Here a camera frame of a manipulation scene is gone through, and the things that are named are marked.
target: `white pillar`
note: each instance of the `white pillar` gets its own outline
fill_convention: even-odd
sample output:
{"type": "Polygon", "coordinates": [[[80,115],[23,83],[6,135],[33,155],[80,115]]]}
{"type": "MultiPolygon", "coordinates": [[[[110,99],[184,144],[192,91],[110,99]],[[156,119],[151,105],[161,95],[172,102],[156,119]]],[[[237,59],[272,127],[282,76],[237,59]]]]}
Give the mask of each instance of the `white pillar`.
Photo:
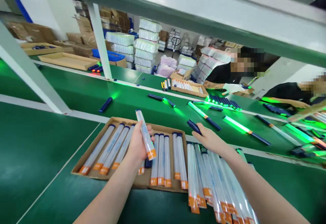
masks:
{"type": "Polygon", "coordinates": [[[73,18],[72,0],[20,0],[35,24],[50,27],[58,40],[67,40],[66,32],[80,33],[73,18]]]}
{"type": "Polygon", "coordinates": [[[96,3],[87,3],[89,15],[91,17],[92,27],[95,35],[96,45],[101,59],[103,72],[106,79],[112,80],[108,53],[106,50],[105,39],[103,35],[101,17],[99,15],[98,5],[96,3]]]}
{"type": "Polygon", "coordinates": [[[0,57],[55,113],[71,112],[1,21],[0,57]]]}

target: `small box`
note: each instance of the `small box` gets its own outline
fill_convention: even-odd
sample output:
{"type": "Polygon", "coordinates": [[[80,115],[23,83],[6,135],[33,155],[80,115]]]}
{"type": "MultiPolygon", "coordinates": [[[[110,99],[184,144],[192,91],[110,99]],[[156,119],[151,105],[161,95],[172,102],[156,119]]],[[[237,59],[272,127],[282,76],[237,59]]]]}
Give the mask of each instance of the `small box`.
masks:
{"type": "Polygon", "coordinates": [[[24,52],[28,55],[40,55],[40,54],[48,54],[48,53],[58,53],[63,52],[64,48],[60,46],[56,46],[53,44],[49,44],[46,42],[36,42],[36,43],[21,43],[20,47],[24,50],[24,52]],[[46,49],[33,49],[35,46],[45,46],[46,49]]]}
{"type": "Polygon", "coordinates": [[[39,56],[39,59],[45,63],[56,64],[69,68],[87,70],[89,67],[96,65],[97,61],[68,53],[54,53],[39,56]]]}
{"type": "Polygon", "coordinates": [[[198,96],[198,97],[203,97],[203,98],[206,98],[208,96],[208,92],[206,91],[204,86],[201,85],[201,84],[194,83],[194,82],[189,82],[189,81],[186,81],[186,80],[176,79],[176,78],[173,78],[173,79],[189,83],[191,88],[193,88],[194,90],[198,90],[198,87],[201,87],[201,89],[203,90],[203,93],[200,93],[199,90],[198,90],[198,92],[197,91],[190,91],[190,90],[182,89],[182,88],[179,88],[179,87],[171,87],[171,90],[178,91],[178,92],[183,92],[183,93],[187,93],[187,94],[191,94],[191,95],[198,96]]]}
{"type": "MultiPolygon", "coordinates": [[[[101,175],[99,171],[93,170],[94,165],[96,164],[97,160],[99,159],[100,155],[103,153],[105,147],[107,146],[108,142],[112,138],[113,134],[115,131],[112,132],[111,136],[108,138],[106,144],[103,146],[103,149],[101,150],[100,154],[96,158],[95,162],[93,163],[90,171],[88,172],[87,175],[83,175],[79,173],[79,170],[81,167],[84,165],[90,154],[93,152],[95,149],[96,145],[99,143],[101,138],[103,137],[104,133],[108,129],[108,127],[113,124],[115,125],[115,128],[119,126],[120,123],[124,123],[126,126],[131,126],[132,124],[138,123],[136,120],[130,120],[130,119],[124,119],[124,118],[118,118],[118,117],[111,117],[109,121],[105,124],[103,129],[99,132],[97,137],[94,139],[94,141],[91,143],[91,145],[88,147],[86,152],[83,154],[83,156],[79,159],[75,167],[72,169],[71,173],[75,175],[80,175],[88,178],[93,178],[93,179],[98,179],[98,180],[105,180],[108,181],[115,170],[110,170],[107,175],[101,175]]],[[[169,192],[181,192],[181,193],[187,193],[187,190],[184,190],[181,188],[181,184],[179,180],[174,179],[174,158],[173,158],[173,141],[172,141],[172,133],[181,133],[182,134],[182,145],[183,145],[183,151],[184,151],[184,158],[185,158],[185,164],[186,164],[186,169],[187,169],[187,144],[186,144],[186,135],[184,131],[165,127],[165,126],[160,126],[160,125],[155,125],[155,124],[150,124],[146,123],[147,125],[151,125],[153,134],[154,133],[163,133],[164,135],[168,135],[170,138],[170,171],[171,171],[171,187],[164,187],[164,186],[150,186],[150,176],[151,176],[151,169],[145,168],[145,173],[144,175],[137,175],[134,182],[133,182],[133,188],[139,188],[139,189],[155,189],[155,190],[161,190],[161,191],[169,191],[169,192]]]]}

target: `worker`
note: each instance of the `worker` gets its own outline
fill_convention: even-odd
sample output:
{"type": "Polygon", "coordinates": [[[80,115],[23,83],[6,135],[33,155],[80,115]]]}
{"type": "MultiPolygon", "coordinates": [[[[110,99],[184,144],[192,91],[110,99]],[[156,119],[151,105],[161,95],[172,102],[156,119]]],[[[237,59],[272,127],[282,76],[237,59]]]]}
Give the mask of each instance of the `worker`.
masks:
{"type": "Polygon", "coordinates": [[[321,75],[310,82],[279,84],[270,89],[261,100],[277,104],[284,109],[291,107],[306,109],[312,104],[323,101],[324,94],[326,94],[326,75],[321,75]]]}
{"type": "Polygon", "coordinates": [[[226,89],[229,93],[244,91],[240,80],[244,76],[257,76],[258,65],[264,58],[264,53],[257,49],[243,46],[231,50],[231,62],[213,69],[204,82],[206,89],[226,89]]]}
{"type": "MultiPolygon", "coordinates": [[[[142,122],[139,122],[135,126],[128,152],[118,169],[74,224],[115,224],[118,222],[138,169],[147,156],[140,131],[141,125],[142,122]]],[[[193,132],[193,136],[207,149],[225,159],[237,177],[261,224],[309,223],[264,178],[245,163],[233,148],[212,130],[205,128],[201,123],[197,125],[202,136],[196,132],[193,132]]],[[[151,127],[147,126],[147,128],[152,134],[151,127]]],[[[143,212],[148,213],[150,210],[144,209],[143,212]]]]}

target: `white metal frame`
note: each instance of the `white metal frame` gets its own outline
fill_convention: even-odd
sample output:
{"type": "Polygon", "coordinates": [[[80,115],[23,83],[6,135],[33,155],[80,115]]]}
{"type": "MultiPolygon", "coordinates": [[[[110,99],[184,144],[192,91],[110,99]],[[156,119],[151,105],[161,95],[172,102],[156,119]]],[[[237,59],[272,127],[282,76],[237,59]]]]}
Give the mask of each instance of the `white metal frame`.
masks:
{"type": "Polygon", "coordinates": [[[87,6],[88,6],[89,15],[91,17],[95,40],[96,40],[99,57],[101,59],[105,78],[112,80],[110,63],[109,63],[108,53],[106,50],[105,39],[103,38],[103,29],[102,29],[101,17],[99,15],[98,5],[96,3],[88,2],[87,6]]]}
{"type": "Polygon", "coordinates": [[[0,21],[0,57],[55,112],[71,110],[0,21]]]}

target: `blue crate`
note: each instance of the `blue crate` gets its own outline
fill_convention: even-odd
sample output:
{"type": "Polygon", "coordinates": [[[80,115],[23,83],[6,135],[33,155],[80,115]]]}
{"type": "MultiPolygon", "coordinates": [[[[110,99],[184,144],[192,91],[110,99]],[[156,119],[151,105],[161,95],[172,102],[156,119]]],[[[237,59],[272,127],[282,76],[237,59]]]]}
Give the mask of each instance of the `blue crate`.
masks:
{"type": "MultiPolygon", "coordinates": [[[[93,49],[92,51],[93,51],[93,57],[99,58],[98,49],[93,49]]],[[[125,58],[125,56],[122,54],[114,53],[111,51],[107,51],[107,52],[108,52],[109,61],[117,62],[125,58]]]]}

